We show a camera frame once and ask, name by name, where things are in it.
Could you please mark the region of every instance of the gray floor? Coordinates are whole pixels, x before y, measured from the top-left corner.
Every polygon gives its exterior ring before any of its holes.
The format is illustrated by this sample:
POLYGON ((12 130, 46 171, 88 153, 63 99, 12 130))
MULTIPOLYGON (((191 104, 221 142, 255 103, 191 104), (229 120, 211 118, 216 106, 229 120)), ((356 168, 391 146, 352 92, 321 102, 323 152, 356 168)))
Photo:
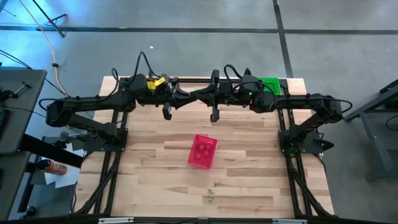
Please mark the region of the gray floor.
MULTIPOLYGON (((33 14, 45 18, 28 0, 33 14)), ((38 1, 50 16, 66 12, 64 24, 96 27, 229 27, 276 28, 272 0, 62 0, 38 1)), ((280 0, 287 29, 398 29, 394 0, 280 0)), ((0 13, 1 24, 33 24, 17 0, 0 13)), ((69 32, 62 39, 49 35, 60 79, 71 95, 99 92, 102 77, 112 67, 132 75, 139 51, 146 52, 158 73, 209 76, 226 63, 239 71, 249 67, 262 77, 286 77, 277 34, 86 33, 69 32)), ((294 77, 304 78, 310 93, 330 94, 358 107, 380 88, 397 79, 398 35, 287 35, 294 77)), ((0 31, 0 49, 34 68, 51 69, 50 49, 40 32, 0 31)), ((4 65, 15 64, 0 60, 4 65)), ((144 65, 141 72, 147 72, 144 65)), ((45 84, 41 98, 61 97, 45 84)), ((56 136, 61 130, 33 116, 27 132, 35 137, 56 136)), ((325 153, 328 183, 335 213, 344 218, 398 222, 398 180, 366 182, 377 169, 369 141, 359 121, 321 128, 335 148, 325 153)), ((73 189, 37 186, 30 204, 38 216, 66 214, 73 189)), ((11 218, 18 217, 13 210, 11 218)))

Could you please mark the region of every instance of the pink plastic basket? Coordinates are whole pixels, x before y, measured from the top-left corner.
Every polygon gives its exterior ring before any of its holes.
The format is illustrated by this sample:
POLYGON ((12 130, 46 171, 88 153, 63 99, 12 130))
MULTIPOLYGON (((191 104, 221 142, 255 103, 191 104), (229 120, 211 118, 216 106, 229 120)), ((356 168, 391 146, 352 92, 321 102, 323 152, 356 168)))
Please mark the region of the pink plastic basket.
POLYGON ((216 148, 216 139, 197 134, 193 140, 188 163, 194 166, 210 169, 216 148))

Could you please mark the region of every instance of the wood plank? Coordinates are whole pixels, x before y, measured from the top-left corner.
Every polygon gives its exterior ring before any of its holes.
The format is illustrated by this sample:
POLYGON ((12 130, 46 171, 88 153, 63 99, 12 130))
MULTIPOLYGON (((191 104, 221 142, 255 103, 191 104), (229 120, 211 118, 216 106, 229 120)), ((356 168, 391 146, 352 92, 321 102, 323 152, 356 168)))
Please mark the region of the wood plank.
MULTIPOLYGON (((107 95, 114 84, 112 77, 104 77, 100 95, 107 95)), ((288 79, 288 84, 291 94, 306 93, 302 79, 288 79)), ((206 86, 181 84, 186 91, 206 86)), ((226 105, 220 105, 220 110, 220 120, 211 123, 211 108, 197 101, 173 110, 172 120, 166 121, 160 108, 138 105, 127 119, 129 135, 119 165, 112 215, 292 218, 286 163, 277 138, 277 113, 256 114, 249 108, 226 105), (211 169, 187 164, 196 134, 218 140, 211 169)), ((110 122, 112 113, 97 111, 95 120, 110 122)), ((294 116, 296 123, 301 123, 311 112, 294 110, 294 116)), ((94 152, 83 163, 76 209, 98 186, 102 162, 103 153, 94 152)), ((310 190, 333 213, 322 164, 312 155, 303 155, 303 163, 310 190)), ((304 211, 300 189, 297 194, 304 211)))

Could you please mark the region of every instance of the wooden tabletop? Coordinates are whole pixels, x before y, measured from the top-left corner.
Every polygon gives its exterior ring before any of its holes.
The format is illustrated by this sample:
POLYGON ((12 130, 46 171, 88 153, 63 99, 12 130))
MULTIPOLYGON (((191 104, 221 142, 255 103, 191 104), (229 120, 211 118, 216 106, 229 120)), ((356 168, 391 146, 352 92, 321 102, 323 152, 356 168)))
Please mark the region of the wooden tabletop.
MULTIPOLYGON (((288 79, 288 83, 291 94, 306 94, 303 79, 288 79)), ((104 77, 100 95, 108 94, 114 84, 112 77, 104 77)), ((186 91, 205 86, 181 84, 186 91)), ((138 105, 129 114, 129 136, 119 166, 112 216, 294 217, 286 162, 277 137, 277 113, 256 114, 239 106, 219 108, 216 123, 210 122, 211 108, 199 101, 173 111, 171 121, 163 119, 161 107, 138 105), (196 134, 218 140, 209 170, 187 164, 196 134), (209 200, 209 191, 214 193, 213 200, 209 200)), ((309 110, 294 110, 298 124, 310 115, 309 110)), ((111 117, 112 111, 95 113, 95 120, 102 123, 110 122, 111 117)), ((94 152, 84 162, 76 188, 76 210, 97 187, 103 156, 103 152, 94 152)), ((309 189, 333 213, 322 164, 312 154, 304 154, 303 163, 309 189)), ((299 190, 298 195, 304 212, 299 190)))

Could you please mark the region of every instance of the gray table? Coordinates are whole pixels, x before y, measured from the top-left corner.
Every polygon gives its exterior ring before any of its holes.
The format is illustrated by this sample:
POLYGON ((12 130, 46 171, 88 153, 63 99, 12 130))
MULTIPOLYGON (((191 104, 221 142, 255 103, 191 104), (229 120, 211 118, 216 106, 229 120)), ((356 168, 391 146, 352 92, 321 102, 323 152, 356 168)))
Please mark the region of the gray table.
MULTIPOLYGON (((21 81, 32 88, 20 92, 17 99, 10 98, 4 104, 10 107, 33 110, 43 87, 45 70, 0 70, 0 90, 16 91, 21 81)), ((19 142, 25 134, 32 113, 24 110, 12 110, 6 130, 0 137, 0 220, 8 218, 18 192, 19 185, 29 161, 30 152, 18 151, 19 142)))

